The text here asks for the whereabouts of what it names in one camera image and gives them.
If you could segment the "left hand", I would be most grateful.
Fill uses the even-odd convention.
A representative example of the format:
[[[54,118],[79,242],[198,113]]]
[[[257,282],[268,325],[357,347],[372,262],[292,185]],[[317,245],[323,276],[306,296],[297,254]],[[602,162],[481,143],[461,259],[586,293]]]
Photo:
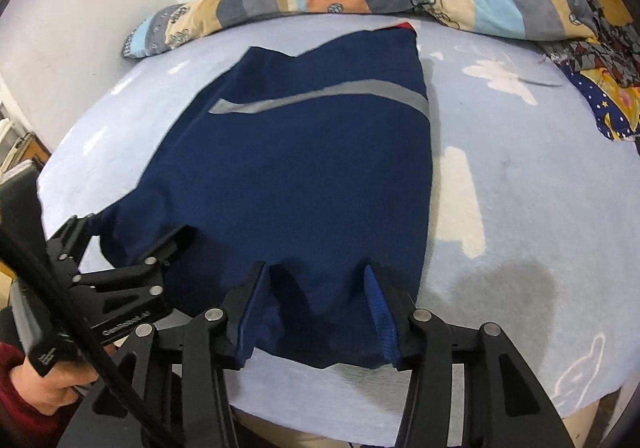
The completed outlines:
[[[27,405],[44,416],[73,405],[79,394],[76,387],[90,385],[99,374],[86,361],[58,361],[46,376],[40,376],[28,359],[9,372],[9,380]]]

